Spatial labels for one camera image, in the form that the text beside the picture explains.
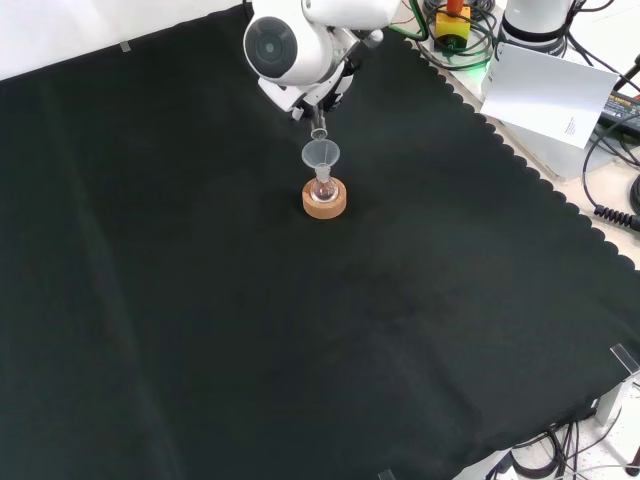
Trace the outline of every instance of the black cloth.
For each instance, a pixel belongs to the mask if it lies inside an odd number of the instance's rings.
[[[631,262],[409,45],[329,116],[320,222],[244,27],[0,84],[2,478],[451,479],[624,378]]]

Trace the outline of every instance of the wooden stand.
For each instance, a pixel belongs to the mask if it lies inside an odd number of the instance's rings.
[[[333,181],[338,185],[338,198],[333,202],[319,203],[311,198],[311,185],[315,181],[315,178],[309,180],[302,189],[302,205],[304,211],[307,212],[313,218],[319,220],[330,220],[336,218],[347,207],[347,188],[337,178],[333,178]]]

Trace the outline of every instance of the cable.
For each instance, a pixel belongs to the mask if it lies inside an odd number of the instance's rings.
[[[396,25],[391,25],[389,28],[394,32],[398,32],[411,40],[424,42],[427,38],[429,38],[429,29],[427,28],[427,22],[425,21],[424,16],[422,15],[422,11],[420,10],[420,6],[418,5],[418,0],[409,0],[409,5],[411,5],[413,15],[417,20],[418,25],[420,26],[420,32],[409,32]]]
[[[599,12],[600,10],[604,10],[605,8],[607,8],[608,6],[610,6],[613,2],[615,2],[615,0],[609,0],[607,3],[605,3],[604,5],[600,6],[600,7],[596,7],[596,8],[580,8],[579,10],[577,10],[577,12],[583,12],[583,13],[587,13],[587,12]]]
[[[627,155],[629,155],[629,158],[631,158],[631,160],[633,160],[633,163],[635,163],[637,166],[640,167],[640,162],[638,161],[636,156],[633,154],[633,152],[629,148],[629,145],[627,145],[627,142],[624,141],[624,135],[620,135],[620,139],[618,140],[618,142],[620,143],[620,146],[622,147],[622,149],[625,152],[627,152]]]
[[[592,59],[594,59],[596,62],[598,62],[599,64],[603,65],[605,68],[609,69],[610,71],[612,71],[613,73],[617,74],[620,76],[620,78],[622,80],[624,80],[626,83],[628,83],[629,85],[631,85],[633,88],[635,88],[638,92],[640,92],[640,87],[638,87],[638,85],[636,85],[635,83],[633,83],[631,81],[631,79],[625,77],[622,73],[620,73],[618,70],[616,70],[615,68],[613,68],[611,65],[609,65],[608,63],[600,60],[598,57],[596,57],[593,53],[591,53],[589,50],[587,50],[586,48],[584,48],[582,45],[580,45],[576,39],[573,37],[573,35],[571,35],[570,32],[567,33],[567,37],[569,38],[569,40],[571,41],[571,43],[573,44],[573,46],[576,48],[576,50],[578,50],[578,53],[580,53],[582,55],[583,58],[585,58],[586,56],[591,57]]]
[[[582,56],[582,58],[584,58],[584,61],[587,62],[587,65],[589,65],[590,67],[593,67],[593,63],[587,56],[587,53],[583,51],[582,46],[578,44],[578,42],[576,42],[576,39],[573,38],[573,35],[571,35],[571,32],[567,31],[566,37],[569,43],[573,45],[573,48],[575,48],[576,52],[578,52]]]
[[[576,422],[576,454],[573,456],[573,471],[578,471],[578,452],[580,451],[580,424]]]
[[[493,34],[493,30],[498,24],[498,19],[491,13],[495,8],[495,0],[472,0],[467,2],[465,6],[471,9],[471,18],[449,12],[446,7],[441,4],[442,2],[439,0],[424,0],[427,28],[429,30],[429,35],[433,40],[434,47],[441,50],[443,55],[447,58],[454,56],[477,57],[484,54],[483,59],[477,62],[467,63],[465,65],[445,64],[440,58],[436,57],[424,46],[418,45],[418,49],[422,55],[435,66],[449,71],[468,70],[470,68],[486,65],[489,60],[491,60],[493,48],[495,48],[495,45],[497,44],[497,39]],[[479,40],[472,45],[463,48],[456,48],[443,43],[440,39],[436,38],[436,35],[432,30],[432,26],[435,24],[438,14],[445,14],[453,18],[460,18],[463,21],[470,23],[471,30],[480,33]],[[476,50],[476,47],[482,44],[484,44],[484,46],[480,50]]]
[[[613,430],[613,427],[616,426],[616,423],[618,423],[618,420],[620,419],[620,414],[622,413],[622,408],[620,410],[618,410],[618,415],[616,415],[615,420],[611,423],[611,425],[609,425],[609,428],[607,428],[607,431],[604,432],[604,435],[602,435],[602,437],[600,437],[598,440],[596,440],[595,442],[593,442],[591,445],[589,445],[588,447],[585,447],[581,450],[578,450],[576,453],[574,453],[573,455],[571,455],[570,457],[567,458],[567,460],[573,458],[573,457],[577,457],[579,454],[586,452],[587,450],[590,450],[591,448],[595,447],[596,445],[598,445],[600,442],[602,442],[605,438],[607,438],[607,435],[609,435],[609,433],[611,433],[611,430]]]
[[[640,175],[631,185],[631,192],[629,192],[629,203],[636,215],[640,215]]]
[[[564,58],[564,56],[567,54],[567,49],[569,48],[569,39],[567,38],[566,35],[562,40],[564,41],[564,46],[562,47],[562,53],[560,54],[560,58]]]
[[[629,120],[633,120],[634,118],[640,117],[640,113],[636,113],[635,115],[629,115],[626,118],[623,118],[609,128],[607,128],[604,132],[598,134],[598,138],[591,145],[589,152],[587,153],[586,158],[584,159],[584,165],[582,166],[582,187],[584,188],[584,193],[591,202],[591,204],[595,207],[594,214],[598,217],[602,217],[610,222],[617,223],[623,227],[629,227],[632,230],[640,232],[640,216],[630,215],[628,213],[620,212],[618,210],[613,210],[611,208],[607,208],[603,205],[599,205],[595,202],[591,194],[589,193],[589,188],[587,187],[587,165],[589,164],[589,159],[591,158],[591,154],[598,146],[598,144],[602,141],[605,135],[608,135],[613,130],[618,128],[620,125],[628,122]]]
[[[633,159],[627,158],[624,155],[622,155],[622,153],[620,153],[613,145],[611,145],[606,138],[602,139],[602,143],[604,143],[607,148],[609,149],[609,151],[607,152],[607,150],[605,148],[602,147],[602,145],[598,145],[598,147],[602,148],[605,152],[610,153],[611,155],[615,155],[616,157],[618,157],[620,160],[622,160],[623,162],[625,162],[628,165],[631,165],[632,167],[640,167],[639,163],[636,163]]]
[[[542,440],[544,440],[545,438],[548,438],[548,437],[549,437],[549,434],[543,433],[542,435],[537,436],[533,440],[529,440],[528,442],[525,442],[525,443],[519,443],[515,447],[512,447],[512,449],[518,450],[520,448],[530,447],[531,445],[535,445],[536,443],[541,442]]]
[[[498,480],[498,473],[498,465],[496,465],[484,478],[485,480]]]
[[[554,437],[556,437],[556,441],[558,438],[554,432],[551,433]],[[564,475],[564,472],[567,469],[567,457],[569,456],[569,452],[567,448],[571,448],[571,436],[573,435],[573,423],[570,423],[567,427],[567,433],[564,436],[564,440],[562,442],[562,449],[560,450],[560,461],[558,465],[558,475]]]
[[[511,461],[513,462],[513,468],[516,473],[527,478],[540,480],[553,475],[553,472],[555,472],[558,467],[562,468],[562,465],[565,463],[565,461],[562,447],[560,446],[560,442],[558,441],[558,437],[552,429],[548,429],[546,433],[551,440],[551,444],[553,445],[553,457],[551,461],[544,467],[528,468],[518,463],[512,451],[510,453]]]
[[[413,9],[411,8],[411,6],[407,5],[407,2],[405,2],[404,0],[402,0],[402,5],[404,5],[404,8],[406,8],[407,10],[411,10],[411,12],[413,12]],[[416,16],[414,15],[409,20],[405,20],[404,22],[394,22],[390,26],[392,27],[394,25],[406,25],[407,23],[413,22],[415,19],[416,19]]]
[[[580,473],[587,473],[590,472],[592,470],[600,470],[602,468],[628,468],[629,470],[640,470],[640,467],[635,467],[633,465],[627,466],[627,465],[597,465],[595,467],[589,467],[589,468],[583,468],[582,470],[578,470],[577,472],[574,472],[576,474],[580,474]],[[551,480],[562,480],[563,478],[569,478],[572,477],[573,473],[570,473],[568,475],[563,475],[561,477],[554,477]]]
[[[640,73],[640,55],[638,55],[636,57],[636,59],[633,61],[634,65],[633,67],[631,67],[629,69],[629,71],[627,73],[624,74],[625,77],[627,78],[633,78],[635,77],[638,73]],[[618,80],[618,83],[616,83],[613,86],[613,89],[617,92],[618,90],[620,90],[622,87],[624,87],[624,84],[627,83],[626,80],[624,79],[620,79]]]

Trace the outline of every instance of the paper sheet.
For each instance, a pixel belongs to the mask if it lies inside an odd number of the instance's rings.
[[[481,113],[584,148],[617,75],[514,45],[498,48]]]

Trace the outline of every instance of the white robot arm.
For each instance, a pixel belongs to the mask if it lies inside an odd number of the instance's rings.
[[[312,137],[327,135],[324,112],[351,86],[350,54],[377,46],[401,0],[254,0],[244,52],[259,85],[295,120],[309,117]]]

